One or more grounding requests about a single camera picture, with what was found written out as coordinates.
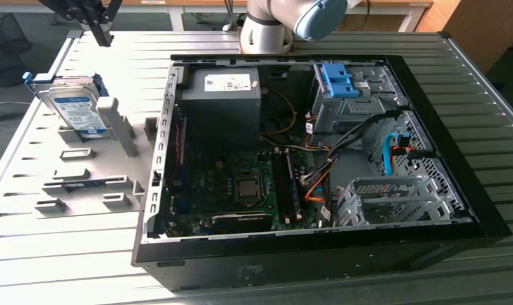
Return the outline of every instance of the printed label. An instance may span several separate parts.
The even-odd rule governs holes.
[[[369,88],[369,84],[366,81],[355,81],[353,83],[354,83],[354,87],[357,88]]]
[[[140,4],[165,4],[161,0],[140,0]]]
[[[208,74],[204,80],[207,92],[218,91],[250,91],[248,74]]]
[[[320,208],[320,214],[322,214],[323,218],[328,221],[330,217],[331,217],[331,213],[330,213],[330,210],[324,206],[322,206],[322,208]]]
[[[57,97],[57,110],[69,122],[71,128],[77,130],[84,138],[99,138],[105,132],[99,114],[92,110],[88,97]]]
[[[311,135],[312,134],[312,124],[306,123],[304,124],[304,131]]]

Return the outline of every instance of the yellow wire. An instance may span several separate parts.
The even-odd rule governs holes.
[[[311,146],[311,145],[308,145],[308,137],[310,137],[310,135],[307,135],[307,138],[304,138],[304,146],[306,146],[307,148],[310,148],[310,149],[318,149],[318,146]],[[327,147],[327,146],[322,146],[322,149],[323,149],[324,151],[328,151],[328,150],[330,150],[330,147]]]
[[[260,133],[262,135],[278,135],[279,133],[287,132],[290,130],[290,128],[294,127],[294,124],[296,123],[296,110],[294,109],[294,105],[291,105],[291,102],[288,101],[286,96],[283,96],[279,91],[276,91],[275,89],[268,89],[268,90],[275,92],[276,95],[284,100],[284,102],[288,104],[288,107],[290,107],[290,110],[291,110],[291,122],[290,122],[290,125],[284,129],[275,130],[272,132],[262,132]]]

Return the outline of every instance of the floor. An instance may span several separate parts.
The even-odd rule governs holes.
[[[17,21],[32,43],[32,47],[20,56],[33,73],[45,72],[56,57],[61,43],[69,30],[79,29],[75,23],[59,21],[51,25],[52,14],[21,13],[16,14]],[[184,28],[188,31],[208,31],[220,29],[226,14],[214,14],[210,17],[184,14]],[[112,30],[116,31],[169,31],[171,23],[164,14],[119,14]],[[504,97],[513,106],[513,51],[506,52],[493,69],[488,73],[489,80],[496,84]],[[22,85],[12,88],[0,88],[0,102],[29,102],[32,95]],[[25,112],[22,104],[0,105],[0,157],[16,131]]]

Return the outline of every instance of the hard drive label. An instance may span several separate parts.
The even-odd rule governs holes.
[[[105,132],[100,115],[92,109],[89,97],[57,97],[57,110],[84,138],[99,138]]]

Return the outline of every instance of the slotted metal table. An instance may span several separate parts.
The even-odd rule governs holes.
[[[91,177],[127,174],[147,187],[153,147],[141,123],[161,108],[169,55],[238,53],[236,34],[113,35],[112,47],[100,48],[92,35],[72,32],[51,72],[101,75],[133,125],[139,156],[127,159],[116,142],[93,140],[73,146],[91,147],[93,159],[63,162],[57,119],[33,100],[0,162],[0,304],[513,304],[513,236],[415,273],[173,294],[129,264],[139,209],[129,189],[125,209],[108,210],[100,198],[109,191],[96,188],[60,196],[61,215],[37,213],[42,182],[65,167],[85,167]],[[349,32],[295,48],[405,57],[513,232],[513,110],[454,42],[438,34]]]

